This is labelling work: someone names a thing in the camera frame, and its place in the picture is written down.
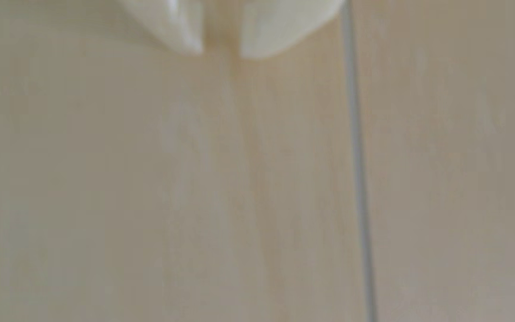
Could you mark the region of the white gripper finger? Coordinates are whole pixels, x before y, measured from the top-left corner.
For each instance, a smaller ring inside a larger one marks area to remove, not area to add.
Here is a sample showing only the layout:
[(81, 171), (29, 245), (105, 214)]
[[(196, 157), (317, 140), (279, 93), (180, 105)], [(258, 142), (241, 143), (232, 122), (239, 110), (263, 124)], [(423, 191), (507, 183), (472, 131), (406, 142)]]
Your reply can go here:
[(201, 1), (120, 1), (123, 8), (156, 40), (181, 55), (204, 52), (204, 7)]
[(345, 1), (247, 1), (242, 10), (240, 55), (269, 58), (331, 22)]

